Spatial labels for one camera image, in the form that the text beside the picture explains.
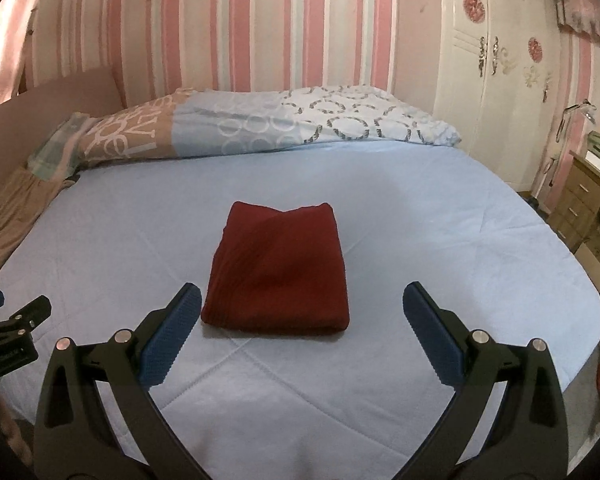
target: wardrobe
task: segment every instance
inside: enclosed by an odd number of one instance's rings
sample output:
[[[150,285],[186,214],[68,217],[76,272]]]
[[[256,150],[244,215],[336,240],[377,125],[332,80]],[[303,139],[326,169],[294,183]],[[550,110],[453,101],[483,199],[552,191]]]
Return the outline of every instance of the wardrobe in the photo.
[[[433,115],[516,191],[532,186],[555,109],[555,12],[552,0],[442,0]]]

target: metal screw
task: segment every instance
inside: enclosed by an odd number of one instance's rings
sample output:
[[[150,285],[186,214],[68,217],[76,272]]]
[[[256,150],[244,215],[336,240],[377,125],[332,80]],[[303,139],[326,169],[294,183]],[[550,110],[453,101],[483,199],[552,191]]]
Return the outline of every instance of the metal screw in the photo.
[[[489,341],[489,334],[487,334],[484,330],[476,330],[471,334],[471,337],[474,338],[474,341],[477,343],[486,343]]]
[[[56,348],[58,350],[66,350],[71,346],[71,340],[68,337],[63,337],[62,339],[58,339],[56,343]]]
[[[532,345],[539,352],[544,352],[546,350],[546,343],[542,339],[534,339]]]
[[[132,336],[131,330],[125,328],[124,330],[118,330],[113,339],[115,339],[116,343],[127,343],[131,340]]]

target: red folded garment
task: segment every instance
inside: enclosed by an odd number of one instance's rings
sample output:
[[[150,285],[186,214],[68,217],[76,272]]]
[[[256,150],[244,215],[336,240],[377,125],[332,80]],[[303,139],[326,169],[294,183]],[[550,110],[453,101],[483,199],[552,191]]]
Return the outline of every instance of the red folded garment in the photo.
[[[331,206],[281,212],[234,203],[200,317],[222,328],[267,334],[346,329],[344,259]]]

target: brown headboard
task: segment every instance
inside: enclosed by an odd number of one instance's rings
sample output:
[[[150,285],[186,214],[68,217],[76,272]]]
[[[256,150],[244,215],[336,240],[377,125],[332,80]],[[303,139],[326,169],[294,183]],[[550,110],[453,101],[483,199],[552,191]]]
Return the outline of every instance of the brown headboard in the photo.
[[[102,117],[120,110],[120,94],[109,68],[65,77],[1,104],[0,188],[72,113]]]

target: desk drawer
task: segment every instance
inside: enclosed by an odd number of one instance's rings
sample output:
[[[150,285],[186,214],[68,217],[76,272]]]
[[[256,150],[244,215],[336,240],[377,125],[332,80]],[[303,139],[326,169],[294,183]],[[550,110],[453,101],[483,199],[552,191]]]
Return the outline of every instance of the desk drawer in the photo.
[[[547,223],[571,252],[578,248],[584,238],[562,215],[558,213],[552,213],[551,216],[549,216]]]
[[[593,222],[594,212],[589,209],[584,202],[578,199],[576,195],[565,189],[560,196],[560,202],[556,207],[556,212],[576,229],[581,235],[586,236],[591,223]]]
[[[571,167],[566,189],[569,189],[592,211],[600,207],[600,184],[577,166]]]

